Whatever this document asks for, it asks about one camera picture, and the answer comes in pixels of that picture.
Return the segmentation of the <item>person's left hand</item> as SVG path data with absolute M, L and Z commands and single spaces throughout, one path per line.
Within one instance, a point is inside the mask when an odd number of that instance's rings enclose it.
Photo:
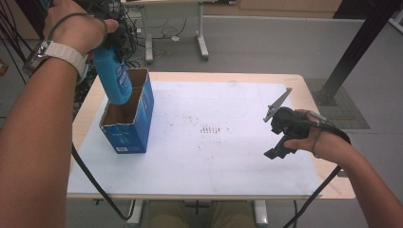
M 118 26 L 113 19 L 101 20 L 88 15 L 73 0 L 53 0 L 43 34 L 48 40 L 72 47 L 85 56 Z

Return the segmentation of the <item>blue cardboard box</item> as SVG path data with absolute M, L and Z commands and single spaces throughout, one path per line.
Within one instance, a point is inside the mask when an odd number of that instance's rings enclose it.
M 149 72 L 145 68 L 128 71 L 132 94 L 122 105 L 106 103 L 99 126 L 118 154 L 145 153 L 154 108 Z

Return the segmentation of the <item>black metal stand post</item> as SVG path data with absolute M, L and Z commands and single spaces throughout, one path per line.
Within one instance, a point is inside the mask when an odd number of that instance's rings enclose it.
M 348 45 L 322 88 L 313 92 L 317 105 L 336 105 L 335 95 L 403 0 L 379 0 Z

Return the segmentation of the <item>white-legged background desk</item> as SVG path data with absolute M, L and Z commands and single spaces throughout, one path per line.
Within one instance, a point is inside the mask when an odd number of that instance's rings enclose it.
M 134 7 L 140 11 L 144 26 L 144 59 L 148 64 L 154 60 L 153 38 L 149 22 L 151 20 L 171 18 L 198 18 L 196 38 L 201 57 L 208 60 L 209 53 L 203 37 L 203 4 L 215 0 L 121 0 L 123 5 Z

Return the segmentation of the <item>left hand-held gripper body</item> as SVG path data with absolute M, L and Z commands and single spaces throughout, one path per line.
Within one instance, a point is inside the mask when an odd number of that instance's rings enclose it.
M 126 29 L 118 27 L 116 31 L 109 33 L 103 42 L 105 48 L 114 48 L 119 55 L 126 54 L 125 43 L 127 41 Z

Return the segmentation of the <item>person's right hand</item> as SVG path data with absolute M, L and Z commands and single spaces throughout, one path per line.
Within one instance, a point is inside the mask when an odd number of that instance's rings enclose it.
M 346 142 L 329 131 L 310 128 L 306 139 L 287 140 L 283 145 L 289 149 L 302 149 L 311 152 L 315 157 L 328 162 L 336 162 L 337 152 L 346 144 Z

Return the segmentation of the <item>white table leg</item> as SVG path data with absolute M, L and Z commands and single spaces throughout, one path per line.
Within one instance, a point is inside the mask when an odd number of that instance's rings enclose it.
M 264 200 L 255 200 L 253 202 L 255 223 L 257 228 L 268 228 L 268 217 L 266 202 Z
M 130 225 L 140 225 L 143 213 L 144 201 L 142 199 L 134 199 L 131 201 L 128 213 L 127 223 Z

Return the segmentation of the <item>blue plastic bottle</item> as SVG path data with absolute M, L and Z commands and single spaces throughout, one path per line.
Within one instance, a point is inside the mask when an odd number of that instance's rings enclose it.
M 97 47 L 93 63 L 109 101 L 114 105 L 125 104 L 131 96 L 132 84 L 125 63 L 118 58 L 115 49 Z

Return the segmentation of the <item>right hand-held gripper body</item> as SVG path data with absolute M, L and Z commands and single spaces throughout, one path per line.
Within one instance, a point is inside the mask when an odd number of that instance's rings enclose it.
M 310 128 L 307 124 L 308 119 L 300 112 L 293 110 L 282 104 L 292 91 L 287 87 L 285 92 L 280 95 L 272 104 L 268 105 L 268 110 L 263 121 L 271 122 L 272 131 L 275 134 L 283 134 L 283 137 L 275 146 L 275 149 L 285 149 L 283 145 L 288 140 L 305 139 L 309 135 Z

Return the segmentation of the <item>black computer tower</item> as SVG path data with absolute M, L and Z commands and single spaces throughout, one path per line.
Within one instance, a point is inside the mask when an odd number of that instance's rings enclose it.
M 108 0 L 108 15 L 111 19 L 114 19 L 118 22 L 119 27 L 123 27 L 126 29 L 127 34 L 127 41 L 125 43 L 126 54 L 119 55 L 115 51 L 116 55 L 120 59 L 124 59 L 125 57 L 128 56 L 129 53 L 134 51 L 134 41 L 133 41 L 131 22 L 128 15 L 128 9 L 126 6 L 122 4 L 121 0 Z

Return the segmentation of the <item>beige band wristwatch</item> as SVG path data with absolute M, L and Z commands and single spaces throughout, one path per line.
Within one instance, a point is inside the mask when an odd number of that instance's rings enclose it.
M 87 56 L 82 56 L 76 49 L 67 45 L 55 43 L 50 40 L 40 41 L 28 59 L 24 62 L 23 71 L 31 76 L 47 59 L 56 58 L 72 65 L 77 73 L 77 84 L 80 84 L 86 77 L 88 64 Z

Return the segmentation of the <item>wooden cabinet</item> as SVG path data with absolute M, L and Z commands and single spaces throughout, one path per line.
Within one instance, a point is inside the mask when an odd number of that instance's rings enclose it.
M 205 4 L 206 15 L 333 18 L 343 0 L 230 0 Z

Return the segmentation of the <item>dark stand post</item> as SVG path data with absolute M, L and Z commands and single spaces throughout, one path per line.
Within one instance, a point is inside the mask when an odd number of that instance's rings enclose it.
M 43 38 L 48 0 L 14 0 L 40 38 Z

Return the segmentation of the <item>white table mat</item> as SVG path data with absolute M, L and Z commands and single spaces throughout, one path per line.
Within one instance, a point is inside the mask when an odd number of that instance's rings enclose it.
M 153 115 L 145 152 L 118 154 L 97 122 L 79 154 L 113 197 L 296 198 L 312 194 L 308 153 L 270 160 L 279 141 L 265 123 L 283 84 L 152 82 Z

